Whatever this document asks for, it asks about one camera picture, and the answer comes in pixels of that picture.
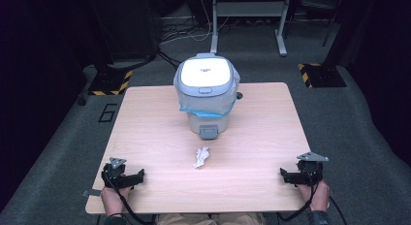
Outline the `black yellow striped base plate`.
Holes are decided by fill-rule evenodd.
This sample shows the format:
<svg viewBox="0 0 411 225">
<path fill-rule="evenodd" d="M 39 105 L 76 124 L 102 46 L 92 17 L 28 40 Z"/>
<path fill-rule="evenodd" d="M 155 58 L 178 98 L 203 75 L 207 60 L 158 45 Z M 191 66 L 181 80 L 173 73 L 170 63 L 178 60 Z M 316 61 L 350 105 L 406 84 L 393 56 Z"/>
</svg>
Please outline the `black yellow striped base plate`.
<svg viewBox="0 0 411 225">
<path fill-rule="evenodd" d="M 132 71 L 97 74 L 87 89 L 88 95 L 106 96 L 122 94 L 132 76 Z"/>
<path fill-rule="evenodd" d="M 302 80 L 308 88 L 345 87 L 346 83 L 335 68 L 328 68 L 319 63 L 298 65 Z"/>
</svg>

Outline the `white pedal trash can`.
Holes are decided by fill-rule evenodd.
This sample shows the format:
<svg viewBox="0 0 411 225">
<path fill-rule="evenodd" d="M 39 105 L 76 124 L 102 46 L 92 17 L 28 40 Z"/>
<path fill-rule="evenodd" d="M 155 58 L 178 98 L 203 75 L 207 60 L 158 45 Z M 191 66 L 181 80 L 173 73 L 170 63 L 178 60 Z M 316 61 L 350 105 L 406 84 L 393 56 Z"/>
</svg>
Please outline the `white pedal trash can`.
<svg viewBox="0 0 411 225">
<path fill-rule="evenodd" d="M 174 88 L 192 132 L 214 140 L 227 129 L 239 82 L 234 65 L 212 52 L 198 53 L 178 66 Z"/>
</svg>

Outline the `person's right hand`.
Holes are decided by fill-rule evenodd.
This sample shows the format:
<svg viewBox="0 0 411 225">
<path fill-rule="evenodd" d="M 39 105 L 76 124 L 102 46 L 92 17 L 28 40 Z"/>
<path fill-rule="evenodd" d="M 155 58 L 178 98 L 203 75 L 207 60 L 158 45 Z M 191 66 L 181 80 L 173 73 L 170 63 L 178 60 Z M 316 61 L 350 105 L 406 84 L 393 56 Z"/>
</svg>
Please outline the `person's right hand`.
<svg viewBox="0 0 411 225">
<path fill-rule="evenodd" d="M 311 188 L 307 185 L 298 184 L 298 189 L 306 201 L 311 201 L 312 211 L 326 211 L 329 207 L 330 188 L 324 180 L 316 186 L 314 195 L 311 195 Z"/>
</svg>

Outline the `person's left hand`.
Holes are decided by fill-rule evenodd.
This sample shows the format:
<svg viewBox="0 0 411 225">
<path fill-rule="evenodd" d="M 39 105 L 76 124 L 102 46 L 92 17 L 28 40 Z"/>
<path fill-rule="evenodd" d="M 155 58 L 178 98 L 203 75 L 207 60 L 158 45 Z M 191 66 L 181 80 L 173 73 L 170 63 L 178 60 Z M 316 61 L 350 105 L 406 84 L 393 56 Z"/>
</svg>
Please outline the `person's left hand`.
<svg viewBox="0 0 411 225">
<path fill-rule="evenodd" d="M 120 217 L 121 213 L 125 210 L 125 206 L 120 197 L 128 200 L 131 187 L 122 188 L 119 190 L 119 194 L 113 188 L 104 187 L 101 192 L 101 200 L 107 216 Z"/>
</svg>

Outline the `translucent blue-edged trash bag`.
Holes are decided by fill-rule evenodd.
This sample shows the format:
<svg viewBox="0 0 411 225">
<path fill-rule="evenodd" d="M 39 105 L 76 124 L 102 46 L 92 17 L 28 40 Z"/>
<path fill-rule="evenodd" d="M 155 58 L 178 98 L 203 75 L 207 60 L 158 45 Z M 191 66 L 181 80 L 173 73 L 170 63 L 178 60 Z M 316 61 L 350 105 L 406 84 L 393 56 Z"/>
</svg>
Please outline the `translucent blue-edged trash bag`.
<svg viewBox="0 0 411 225">
<path fill-rule="evenodd" d="M 178 69 L 174 87 L 180 110 L 203 117 L 222 117 L 229 114 L 237 100 L 240 76 L 236 69 Z"/>
</svg>

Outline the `white paper tissue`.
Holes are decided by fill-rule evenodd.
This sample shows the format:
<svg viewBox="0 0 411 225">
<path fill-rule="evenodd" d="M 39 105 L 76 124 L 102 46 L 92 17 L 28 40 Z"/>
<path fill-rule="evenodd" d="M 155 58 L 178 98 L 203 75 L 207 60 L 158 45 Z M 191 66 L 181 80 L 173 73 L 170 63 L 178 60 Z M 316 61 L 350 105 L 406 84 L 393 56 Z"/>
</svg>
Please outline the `white paper tissue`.
<svg viewBox="0 0 411 225">
<path fill-rule="evenodd" d="M 195 169 L 201 168 L 205 164 L 208 157 L 208 148 L 206 146 L 199 148 L 196 152 L 196 162 L 193 164 L 193 167 Z"/>
</svg>

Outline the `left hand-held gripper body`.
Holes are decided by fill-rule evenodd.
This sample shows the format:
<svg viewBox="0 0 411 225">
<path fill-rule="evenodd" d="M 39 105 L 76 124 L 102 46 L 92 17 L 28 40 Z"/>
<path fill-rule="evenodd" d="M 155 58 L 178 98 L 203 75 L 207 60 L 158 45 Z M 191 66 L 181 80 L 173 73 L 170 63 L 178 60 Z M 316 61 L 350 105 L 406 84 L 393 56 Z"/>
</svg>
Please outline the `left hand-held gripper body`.
<svg viewBox="0 0 411 225">
<path fill-rule="evenodd" d="M 111 157 L 101 172 L 104 184 L 108 188 L 122 189 L 131 187 L 132 181 L 124 175 L 126 159 Z"/>
</svg>

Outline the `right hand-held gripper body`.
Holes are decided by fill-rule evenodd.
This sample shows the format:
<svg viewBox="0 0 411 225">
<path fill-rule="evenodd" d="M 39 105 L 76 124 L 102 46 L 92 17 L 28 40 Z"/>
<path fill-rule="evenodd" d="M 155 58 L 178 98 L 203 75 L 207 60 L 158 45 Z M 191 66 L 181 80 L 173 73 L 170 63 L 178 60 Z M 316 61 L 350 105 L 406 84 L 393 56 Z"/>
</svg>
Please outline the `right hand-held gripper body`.
<svg viewBox="0 0 411 225">
<path fill-rule="evenodd" d="M 329 158 L 314 152 L 306 152 L 298 156 L 297 164 L 300 171 L 297 184 L 315 185 L 323 179 L 323 163 Z"/>
</svg>

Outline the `white metal stand frame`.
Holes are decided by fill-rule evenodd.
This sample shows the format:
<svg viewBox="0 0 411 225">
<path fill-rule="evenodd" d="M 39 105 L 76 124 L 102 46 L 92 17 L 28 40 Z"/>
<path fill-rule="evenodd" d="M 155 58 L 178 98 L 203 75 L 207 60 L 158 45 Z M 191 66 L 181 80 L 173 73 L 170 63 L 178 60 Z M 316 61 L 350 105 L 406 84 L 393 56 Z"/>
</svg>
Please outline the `white metal stand frame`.
<svg viewBox="0 0 411 225">
<path fill-rule="evenodd" d="M 210 52 L 218 49 L 217 19 L 225 17 L 279 17 L 278 28 L 274 30 L 279 55 L 287 55 L 284 43 L 283 29 L 289 10 L 290 0 L 273 2 L 218 2 L 212 0 L 212 37 Z"/>
</svg>

